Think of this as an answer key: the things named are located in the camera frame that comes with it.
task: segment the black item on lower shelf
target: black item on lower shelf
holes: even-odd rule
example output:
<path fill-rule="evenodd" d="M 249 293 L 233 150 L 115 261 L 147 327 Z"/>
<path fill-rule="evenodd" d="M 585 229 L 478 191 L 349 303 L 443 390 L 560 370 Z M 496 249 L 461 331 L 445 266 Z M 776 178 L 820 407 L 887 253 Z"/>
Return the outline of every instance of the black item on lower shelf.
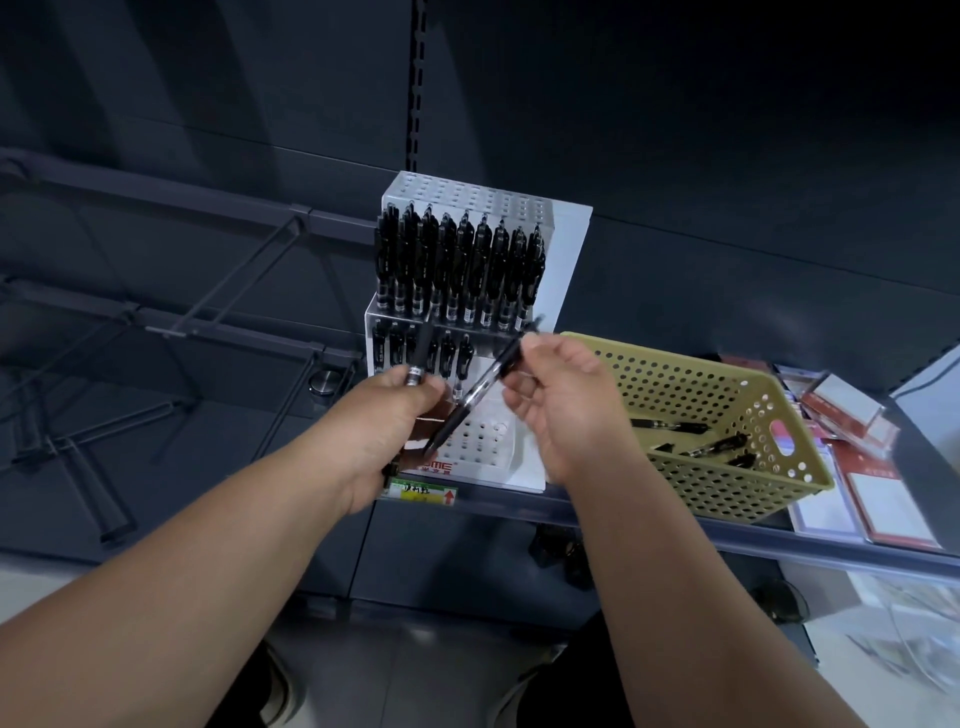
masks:
<path fill-rule="evenodd" d="M 587 561 L 587 550 L 578 541 L 564 559 L 564 578 L 571 587 L 588 592 L 593 589 L 593 574 Z"/>
<path fill-rule="evenodd" d="M 770 579 L 752 589 L 750 596 L 774 624 L 802 624 L 810 619 L 806 599 L 784 579 Z"/>
<path fill-rule="evenodd" d="M 573 548 L 577 536 L 572 528 L 539 523 L 527 553 L 541 569 L 559 564 Z"/>

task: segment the price tag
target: price tag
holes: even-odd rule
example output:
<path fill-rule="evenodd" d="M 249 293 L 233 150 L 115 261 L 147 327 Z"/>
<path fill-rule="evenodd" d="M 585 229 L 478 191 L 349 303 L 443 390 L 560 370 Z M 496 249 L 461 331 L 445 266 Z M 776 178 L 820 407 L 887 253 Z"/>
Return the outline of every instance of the price tag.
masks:
<path fill-rule="evenodd" d="M 436 485 L 418 483 L 416 480 L 404 480 L 395 477 L 390 481 L 390 485 L 383 489 L 381 497 L 453 505 L 453 502 L 457 499 L 457 489 L 441 488 Z"/>

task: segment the hand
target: hand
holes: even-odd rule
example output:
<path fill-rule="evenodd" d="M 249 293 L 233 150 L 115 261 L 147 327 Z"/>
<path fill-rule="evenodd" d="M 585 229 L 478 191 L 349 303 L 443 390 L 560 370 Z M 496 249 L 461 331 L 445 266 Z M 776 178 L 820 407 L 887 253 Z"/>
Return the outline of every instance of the hand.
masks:
<path fill-rule="evenodd" d="M 444 381 L 428 375 L 417 387 L 404 386 L 406 365 L 365 379 L 350 390 L 315 425 L 290 444 L 344 488 L 345 512 L 370 505 L 383 489 L 383 467 L 411 439 L 419 415 L 436 406 L 446 390 Z M 417 435 L 414 439 L 426 437 Z M 405 456 L 401 468 L 417 465 Z"/>
<path fill-rule="evenodd" d="M 551 482 L 567 485 L 611 457 L 644 457 L 613 376 L 582 342 L 528 333 L 521 350 L 503 400 L 537 436 Z"/>

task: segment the basket handle hole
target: basket handle hole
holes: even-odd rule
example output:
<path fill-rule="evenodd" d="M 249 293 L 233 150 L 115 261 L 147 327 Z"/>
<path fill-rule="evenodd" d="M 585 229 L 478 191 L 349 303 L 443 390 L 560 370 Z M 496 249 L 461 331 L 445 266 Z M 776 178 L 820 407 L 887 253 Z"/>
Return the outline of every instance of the basket handle hole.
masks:
<path fill-rule="evenodd" d="M 790 437 L 790 432 L 781 420 L 774 420 L 770 423 L 770 434 L 774 436 L 774 442 L 782 455 L 792 455 L 797 449 L 797 444 Z"/>

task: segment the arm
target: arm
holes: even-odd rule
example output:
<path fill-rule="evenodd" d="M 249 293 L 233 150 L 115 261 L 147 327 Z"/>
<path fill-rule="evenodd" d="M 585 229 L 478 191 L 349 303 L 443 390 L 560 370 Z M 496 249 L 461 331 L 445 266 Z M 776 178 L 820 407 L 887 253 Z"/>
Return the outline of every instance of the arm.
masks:
<path fill-rule="evenodd" d="M 554 335 L 523 353 L 504 399 L 570 493 L 637 725 L 862 728 L 647 460 L 599 359 Z"/>
<path fill-rule="evenodd" d="M 0 625 L 0 725 L 203 725 L 317 545 L 440 398 L 405 367 L 130 550 Z"/>

